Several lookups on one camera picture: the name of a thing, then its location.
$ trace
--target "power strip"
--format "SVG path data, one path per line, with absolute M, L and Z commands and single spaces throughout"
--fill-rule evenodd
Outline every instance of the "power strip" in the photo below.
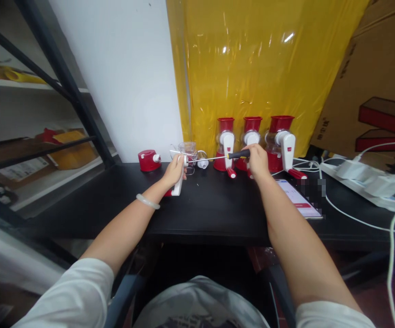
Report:
M 395 197 L 376 197 L 372 196 L 371 194 L 365 191 L 366 185 L 358 180 L 355 179 L 343 179 L 337 176 L 337 171 L 339 170 L 339 166 L 321 163 L 320 169 L 328 174 L 329 176 L 333 177 L 337 181 L 341 182 L 343 185 L 355 191 L 360 196 L 363 196 L 371 203 L 375 204 L 378 207 L 385 208 L 391 212 L 395 212 Z

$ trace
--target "black desk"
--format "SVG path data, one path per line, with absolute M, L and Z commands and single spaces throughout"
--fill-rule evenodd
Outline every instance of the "black desk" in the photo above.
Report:
M 136 194 L 159 180 L 166 168 L 143 173 L 139 164 L 118 164 L 106 170 L 22 227 L 46 238 L 94 239 Z M 387 251 L 389 234 L 358 223 L 333 209 L 322 197 L 324 182 L 309 174 L 310 185 L 299 191 L 322 209 L 323 220 L 310 223 L 324 244 L 336 250 Z M 276 176 L 290 179 L 284 173 Z M 378 208 L 324 174 L 329 199 L 348 214 L 388 228 L 393 213 Z M 163 242 L 269 246 L 267 225 L 256 183 L 244 172 L 230 179 L 226 173 L 196 169 L 183 182 L 179 197 L 166 197 L 151 219 L 144 238 Z

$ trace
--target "forearm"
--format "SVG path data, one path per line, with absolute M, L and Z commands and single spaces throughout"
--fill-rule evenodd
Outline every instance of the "forearm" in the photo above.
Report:
M 158 181 L 143 196 L 158 204 L 168 189 L 165 183 Z M 81 258 L 102 260 L 116 275 L 143 236 L 154 211 L 154 208 L 134 200 L 100 232 Z
M 326 300 L 359 306 L 329 253 L 307 220 L 271 175 L 257 179 L 268 222 L 268 233 L 286 275 L 295 306 Z

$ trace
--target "smartphone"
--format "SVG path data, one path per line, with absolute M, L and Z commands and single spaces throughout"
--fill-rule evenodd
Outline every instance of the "smartphone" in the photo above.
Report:
M 320 214 L 313 205 L 306 200 L 306 198 L 297 191 L 287 180 L 276 180 L 279 186 L 285 191 L 287 196 L 290 198 L 292 203 L 296 206 L 298 211 L 306 219 L 323 219 L 322 214 Z

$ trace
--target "person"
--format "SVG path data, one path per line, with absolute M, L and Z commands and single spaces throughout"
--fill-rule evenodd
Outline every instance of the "person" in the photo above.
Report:
M 374 327 L 346 287 L 329 253 L 268 171 L 266 151 L 250 149 L 268 235 L 286 275 L 299 328 Z M 164 176 L 120 212 L 33 308 L 15 324 L 27 327 L 103 327 L 114 276 L 136 247 L 158 204 L 183 175 L 176 155 Z M 269 327 L 246 299 L 198 276 L 172 286 L 142 310 L 135 327 Z

